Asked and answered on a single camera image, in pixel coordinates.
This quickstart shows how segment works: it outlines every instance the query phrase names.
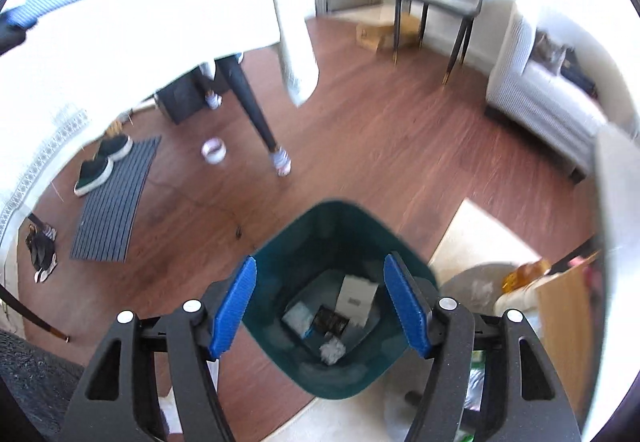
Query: green trash bin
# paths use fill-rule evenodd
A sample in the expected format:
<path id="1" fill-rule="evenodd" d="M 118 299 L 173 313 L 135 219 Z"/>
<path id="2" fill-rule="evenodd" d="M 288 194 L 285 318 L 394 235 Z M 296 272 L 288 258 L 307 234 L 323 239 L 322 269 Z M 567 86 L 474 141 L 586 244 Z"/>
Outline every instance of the green trash bin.
<path id="1" fill-rule="evenodd" d="M 413 276 L 435 285 L 429 267 L 360 207 L 337 200 L 318 203 L 254 254 L 257 282 L 242 321 L 271 360 L 303 390 L 329 399 L 356 395 L 407 348 L 384 285 L 383 262 L 391 251 L 400 254 Z M 318 282 L 334 286 L 334 296 L 328 298 L 333 302 L 324 303 L 333 308 L 345 275 L 370 279 L 380 287 L 366 336 L 336 364 L 327 366 L 283 323 L 282 316 Z"/>

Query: wooden floor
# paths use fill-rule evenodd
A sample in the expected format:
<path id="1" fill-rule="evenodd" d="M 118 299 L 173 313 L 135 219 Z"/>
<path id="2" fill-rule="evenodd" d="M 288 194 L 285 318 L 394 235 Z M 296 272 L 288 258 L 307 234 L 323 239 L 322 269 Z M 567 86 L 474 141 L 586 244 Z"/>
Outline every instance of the wooden floor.
<path id="1" fill-rule="evenodd" d="M 255 130 L 228 93 L 217 111 L 180 126 L 157 111 L 134 117 L 134 139 L 162 135 L 136 214 L 126 263 L 69 260 L 82 200 L 73 194 L 82 151 L 56 178 L 36 213 L 58 229 L 60 264 L 36 285 L 20 235 L 20 298 L 68 332 L 65 345 L 26 325 L 28 339 L 86 364 L 123 309 L 168 313 L 227 276 L 244 255 L 319 200 L 341 197 L 377 215 L 428 260 L 458 206 L 469 197 L 552 262 L 593 232 L 588 181 L 575 186 L 548 151 L 482 114 L 486 77 L 457 66 L 440 84 L 447 58 L 403 50 L 398 66 L 354 43 L 354 26 L 316 19 L 309 30 L 320 67 L 313 97 L 289 101 L 271 50 L 243 66 L 292 172 L 278 178 Z M 207 165 L 202 143 L 226 143 Z M 242 237 L 236 239 L 241 226 Z M 239 441 L 257 441 L 302 408 L 298 389 L 241 329 L 222 359 L 220 399 Z"/>

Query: floor mat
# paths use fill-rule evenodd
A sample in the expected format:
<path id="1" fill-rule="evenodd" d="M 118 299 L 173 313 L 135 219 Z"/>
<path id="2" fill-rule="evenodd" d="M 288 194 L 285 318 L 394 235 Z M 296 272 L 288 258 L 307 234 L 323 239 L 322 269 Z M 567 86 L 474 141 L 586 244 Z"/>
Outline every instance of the floor mat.
<path id="1" fill-rule="evenodd" d="M 159 143 L 160 137 L 134 143 L 129 155 L 115 163 L 107 182 L 88 194 L 71 247 L 72 259 L 124 262 L 140 194 Z"/>

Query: white sofa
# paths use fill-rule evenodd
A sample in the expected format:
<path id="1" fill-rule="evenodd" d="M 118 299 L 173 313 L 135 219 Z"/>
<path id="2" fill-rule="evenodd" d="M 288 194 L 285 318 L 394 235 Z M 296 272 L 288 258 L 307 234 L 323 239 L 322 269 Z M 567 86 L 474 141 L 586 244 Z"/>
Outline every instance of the white sofa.
<path id="1" fill-rule="evenodd" d="M 580 66 L 596 83 L 597 103 L 529 59 L 536 28 L 575 48 Z M 525 0 L 513 4 L 486 102 L 535 133 L 584 175 L 593 171 L 595 136 L 605 123 L 613 121 L 632 138 L 640 130 L 622 75 L 602 45 L 567 16 Z"/>

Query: doormat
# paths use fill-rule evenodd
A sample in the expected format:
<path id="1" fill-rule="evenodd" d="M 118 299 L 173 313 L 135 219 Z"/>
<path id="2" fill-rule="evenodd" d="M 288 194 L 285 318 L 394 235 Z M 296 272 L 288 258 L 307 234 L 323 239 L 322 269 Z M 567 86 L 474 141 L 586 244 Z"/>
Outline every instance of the doormat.
<path id="1" fill-rule="evenodd" d="M 134 143 L 129 155 L 114 164 L 107 182 L 86 197 L 72 259 L 124 262 L 140 194 L 159 143 L 160 137 Z"/>

